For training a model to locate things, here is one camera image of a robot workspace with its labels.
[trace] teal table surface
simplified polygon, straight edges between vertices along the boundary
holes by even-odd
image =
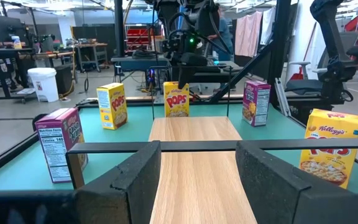
[[[155,117],[163,117],[163,106],[155,106]],[[226,105],[193,105],[190,116],[226,116]],[[80,110],[81,124],[85,142],[134,142],[148,141],[152,128],[152,107],[128,107],[128,122],[118,130],[101,127],[99,109]],[[242,105],[230,105],[229,119],[244,140],[258,139],[303,139],[305,129],[284,117],[270,107],[266,126],[253,128],[242,120]],[[284,161],[298,167],[300,150],[269,151]],[[88,183],[128,158],[131,153],[90,154],[89,163],[83,176]],[[71,183],[53,184],[47,169],[39,142],[22,152],[12,161],[0,168],[0,190],[52,190],[72,189]],[[348,189],[358,193],[358,164],[354,164]]]

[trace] gray floor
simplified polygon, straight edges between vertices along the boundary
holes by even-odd
[[[89,90],[84,92],[85,74],[79,74],[79,82],[75,84],[75,90],[68,98],[70,101],[56,101],[53,103],[38,102],[37,100],[28,101],[23,105],[20,101],[13,100],[0,100],[0,153],[3,153],[9,147],[17,144],[25,137],[32,133],[31,120],[33,117],[40,113],[49,113],[58,108],[70,108],[76,105],[81,100],[88,97],[96,97],[96,88],[113,80],[113,70],[102,70],[101,73],[90,72],[89,77]],[[126,96],[143,96],[146,93],[137,91],[140,87],[142,80],[141,72],[135,72],[131,77],[124,81]],[[242,94],[244,82],[243,78],[237,85],[236,91],[233,94]],[[198,86],[192,84],[192,90],[198,92]],[[202,84],[202,92],[204,95],[210,95],[215,88],[218,88],[218,83]],[[348,89],[354,95],[355,100],[345,105],[338,105],[335,111],[358,114],[358,73],[353,80],[348,82]]]

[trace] cereal box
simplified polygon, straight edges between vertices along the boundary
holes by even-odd
[[[124,84],[112,83],[97,89],[102,127],[117,129],[128,120]]]
[[[56,110],[35,123],[53,183],[70,182],[65,154],[76,143],[84,142],[80,116],[76,108]],[[86,154],[79,154],[81,168],[88,163]]]
[[[189,84],[181,90],[178,82],[164,83],[164,107],[165,117],[189,116]]]
[[[358,138],[358,115],[314,109],[305,138]],[[346,189],[356,153],[357,149],[302,150],[299,167]]]
[[[242,101],[242,117],[252,126],[266,125],[269,110],[270,85],[261,81],[246,81]]]

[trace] pink towel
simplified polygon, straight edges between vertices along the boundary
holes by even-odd
[[[257,52],[262,12],[255,12],[237,20],[235,55],[253,57]]]

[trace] yellow cereal box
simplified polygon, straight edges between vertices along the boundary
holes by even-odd
[[[358,115],[314,109],[305,138],[358,138]],[[299,167],[346,189],[356,153],[357,149],[302,150]]]
[[[178,82],[164,83],[165,117],[189,116],[189,84],[181,90]]]
[[[127,122],[124,84],[112,83],[97,89],[102,127],[117,129]]]

